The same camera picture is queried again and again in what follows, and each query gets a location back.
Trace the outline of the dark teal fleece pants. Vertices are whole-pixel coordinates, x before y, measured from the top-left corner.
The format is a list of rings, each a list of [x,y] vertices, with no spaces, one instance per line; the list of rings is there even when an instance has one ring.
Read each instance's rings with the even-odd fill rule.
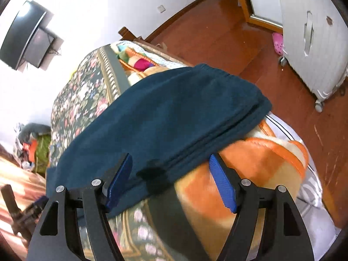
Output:
[[[153,74],[127,89],[47,171],[46,194],[85,187],[124,153],[133,168],[116,216],[242,139],[271,111],[254,84],[206,64]]]

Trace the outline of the pink orange curtain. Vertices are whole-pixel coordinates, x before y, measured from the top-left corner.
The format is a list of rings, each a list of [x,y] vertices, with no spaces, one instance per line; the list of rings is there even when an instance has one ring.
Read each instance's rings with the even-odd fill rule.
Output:
[[[1,147],[1,186],[11,185],[16,203],[24,210],[45,194],[45,179],[36,173],[23,170],[11,154]],[[1,199],[1,233],[21,260],[25,260],[27,249],[21,237],[12,231],[12,218]]]

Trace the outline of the orange box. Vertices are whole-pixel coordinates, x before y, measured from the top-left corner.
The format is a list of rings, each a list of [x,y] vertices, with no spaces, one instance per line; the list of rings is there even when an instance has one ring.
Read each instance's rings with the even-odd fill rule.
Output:
[[[31,163],[35,161],[35,152],[37,146],[37,140],[32,140],[31,143],[23,143],[23,149],[28,153],[28,160]]]

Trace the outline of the green floral storage box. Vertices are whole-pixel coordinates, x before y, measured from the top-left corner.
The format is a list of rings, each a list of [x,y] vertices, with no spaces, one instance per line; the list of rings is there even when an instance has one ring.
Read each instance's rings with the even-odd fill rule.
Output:
[[[46,170],[50,165],[50,143],[49,134],[38,137],[37,147],[35,150],[35,169],[34,173],[45,177]]]

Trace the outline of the grey plush pillow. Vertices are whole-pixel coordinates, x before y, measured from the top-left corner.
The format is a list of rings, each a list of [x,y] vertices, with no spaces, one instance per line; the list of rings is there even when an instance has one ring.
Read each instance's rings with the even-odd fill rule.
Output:
[[[51,134],[51,128],[45,124],[29,123],[21,127],[18,139],[21,144],[31,142],[31,138],[38,139],[39,136]]]

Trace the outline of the orange cream blanket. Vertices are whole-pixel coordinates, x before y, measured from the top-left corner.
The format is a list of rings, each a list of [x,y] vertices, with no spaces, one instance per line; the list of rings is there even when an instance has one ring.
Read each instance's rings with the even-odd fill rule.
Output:
[[[296,196],[308,153],[296,140],[278,139],[265,117],[242,139],[217,153],[241,178],[271,189],[283,184]],[[153,227],[173,260],[218,258],[235,215],[222,202],[208,159],[166,190],[144,200],[148,201]]]

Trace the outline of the floral green bedspread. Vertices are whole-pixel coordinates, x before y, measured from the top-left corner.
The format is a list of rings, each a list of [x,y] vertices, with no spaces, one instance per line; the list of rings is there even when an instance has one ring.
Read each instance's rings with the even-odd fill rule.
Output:
[[[134,85],[147,76],[179,66],[128,41],[87,54],[54,100],[47,193],[56,185],[54,175],[62,154],[121,95],[123,79]],[[126,260],[174,259],[153,227],[147,200],[109,219],[109,225]]]

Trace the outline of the pink slipper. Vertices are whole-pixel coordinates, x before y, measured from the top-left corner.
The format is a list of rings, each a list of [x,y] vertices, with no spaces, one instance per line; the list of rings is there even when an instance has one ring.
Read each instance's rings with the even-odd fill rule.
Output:
[[[277,32],[272,34],[273,46],[279,56],[283,56],[283,35]]]

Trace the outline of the white suitcase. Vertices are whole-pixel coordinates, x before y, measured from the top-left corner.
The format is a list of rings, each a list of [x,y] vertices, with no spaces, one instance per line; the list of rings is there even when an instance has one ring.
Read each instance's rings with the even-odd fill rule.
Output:
[[[313,93],[315,109],[347,77],[347,7],[342,0],[279,0],[283,59]]]

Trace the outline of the small black wall monitor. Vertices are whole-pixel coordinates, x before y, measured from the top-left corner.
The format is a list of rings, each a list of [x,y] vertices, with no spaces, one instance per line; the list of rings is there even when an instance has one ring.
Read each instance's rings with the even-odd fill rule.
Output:
[[[24,52],[24,60],[39,68],[54,40],[55,37],[52,34],[42,28],[38,28]]]

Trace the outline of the wall-mounted black television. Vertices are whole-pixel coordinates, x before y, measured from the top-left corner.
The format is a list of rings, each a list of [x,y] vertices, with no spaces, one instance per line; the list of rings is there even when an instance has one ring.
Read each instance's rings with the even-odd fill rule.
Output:
[[[31,37],[47,14],[34,1],[25,1],[14,18],[1,46],[1,61],[17,70]]]

